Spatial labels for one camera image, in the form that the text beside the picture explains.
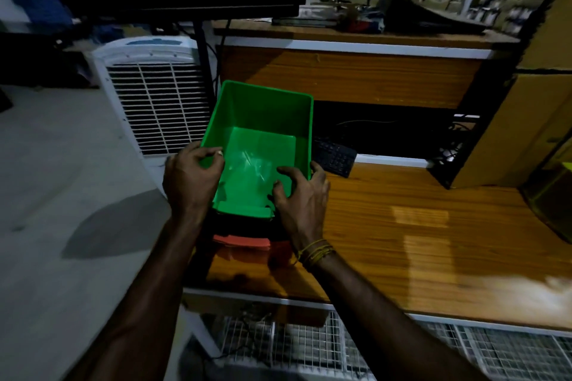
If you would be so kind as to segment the tall brown cardboard box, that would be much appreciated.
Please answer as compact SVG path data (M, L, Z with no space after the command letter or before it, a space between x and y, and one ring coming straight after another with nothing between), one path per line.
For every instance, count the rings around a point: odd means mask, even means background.
M545 0L527 26L517 69L572 74L572 0Z

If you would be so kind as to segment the black plastic bin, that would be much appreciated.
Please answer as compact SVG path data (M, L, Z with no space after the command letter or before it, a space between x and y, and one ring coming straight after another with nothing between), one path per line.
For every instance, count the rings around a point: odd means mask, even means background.
M208 232L220 237L288 241L289 237L279 217L252 218L211 210L204 223Z

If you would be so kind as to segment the person's left forearm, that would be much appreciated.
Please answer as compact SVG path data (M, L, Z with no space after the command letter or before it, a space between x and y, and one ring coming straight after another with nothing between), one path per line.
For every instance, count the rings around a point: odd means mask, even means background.
M206 211L172 215L111 317L62 381L163 381Z

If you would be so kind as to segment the yellow thread wristband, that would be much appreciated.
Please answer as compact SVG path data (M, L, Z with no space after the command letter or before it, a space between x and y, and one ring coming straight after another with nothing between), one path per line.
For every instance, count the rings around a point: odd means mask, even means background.
M296 253L296 262L301 263L304 269L310 270L322 258L335 253L333 246L325 239L316 240Z

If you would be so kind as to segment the flat dark book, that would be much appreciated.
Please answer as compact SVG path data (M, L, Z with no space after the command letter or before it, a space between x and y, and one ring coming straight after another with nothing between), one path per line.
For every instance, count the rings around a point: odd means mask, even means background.
M303 28L330 28L336 29L339 25L337 19L308 18L308 17L274 17L271 19L274 26L294 26Z

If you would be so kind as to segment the person's right hand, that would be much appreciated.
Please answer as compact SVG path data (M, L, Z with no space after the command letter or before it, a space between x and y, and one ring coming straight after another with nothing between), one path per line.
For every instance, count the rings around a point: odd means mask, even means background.
M324 239L324 219L329 187L314 187L295 167L278 167L277 172L291 180L289 212L279 214L295 253L310 243Z

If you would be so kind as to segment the translucent yellow-green bin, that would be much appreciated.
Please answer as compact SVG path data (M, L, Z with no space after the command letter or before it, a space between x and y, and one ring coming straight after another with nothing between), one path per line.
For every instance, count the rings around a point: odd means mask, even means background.
M572 129L519 187L519 192L533 214L572 245Z

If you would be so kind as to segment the wooden desk hutch shelf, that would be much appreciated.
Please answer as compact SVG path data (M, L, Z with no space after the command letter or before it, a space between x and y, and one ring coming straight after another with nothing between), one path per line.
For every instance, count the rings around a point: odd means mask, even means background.
M254 20L214 21L221 78L310 94L315 100L458 108L484 63L493 67L519 40L479 35L363 35Z

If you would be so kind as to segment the black computer keyboard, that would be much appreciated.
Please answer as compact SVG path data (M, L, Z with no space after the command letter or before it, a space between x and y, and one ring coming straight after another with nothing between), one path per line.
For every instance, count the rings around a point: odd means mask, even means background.
M320 138L312 140L312 160L333 175L349 178L357 155L347 146Z

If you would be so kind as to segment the person's right forearm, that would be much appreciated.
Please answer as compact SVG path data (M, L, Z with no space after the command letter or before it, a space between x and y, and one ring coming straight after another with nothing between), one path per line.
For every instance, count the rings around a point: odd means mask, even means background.
M336 251L308 272L327 294L377 381L490 381Z

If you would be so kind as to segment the green plastic bin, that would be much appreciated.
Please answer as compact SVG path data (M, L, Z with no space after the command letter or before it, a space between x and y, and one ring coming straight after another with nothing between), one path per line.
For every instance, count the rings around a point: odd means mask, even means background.
M278 167L295 167L311 178L311 95L224 81L201 142L221 147L225 167L212 208L215 212L270 220L272 189L281 181L290 196L292 180Z

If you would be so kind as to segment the black monitor stand pole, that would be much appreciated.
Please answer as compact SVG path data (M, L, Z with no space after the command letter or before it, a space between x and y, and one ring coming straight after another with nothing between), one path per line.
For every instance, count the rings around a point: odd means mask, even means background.
M206 23L203 20L193 20L192 25L197 44L198 57L203 70L209 108L213 110L217 100L217 53L214 45L211 45L211 41L209 40L212 34L208 36Z

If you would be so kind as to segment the person's left hand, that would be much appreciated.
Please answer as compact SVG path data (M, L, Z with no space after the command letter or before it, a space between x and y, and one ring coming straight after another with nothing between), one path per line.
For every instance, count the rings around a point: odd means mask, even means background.
M202 168L199 165L201 149L223 148L204 147L195 141L165 163L162 186L174 221L203 221L218 189L223 169Z

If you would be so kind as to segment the white air cooler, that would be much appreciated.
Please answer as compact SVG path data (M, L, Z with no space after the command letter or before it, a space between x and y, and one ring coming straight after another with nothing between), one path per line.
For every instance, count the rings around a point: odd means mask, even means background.
M90 61L127 139L164 195L167 158L201 141L212 114L196 41L123 38L92 51Z

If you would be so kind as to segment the large brown cardboard box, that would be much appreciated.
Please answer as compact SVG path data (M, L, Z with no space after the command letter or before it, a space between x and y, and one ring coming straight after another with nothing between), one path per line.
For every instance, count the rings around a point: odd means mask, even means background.
M450 187L517 187L571 128L572 72L517 74Z

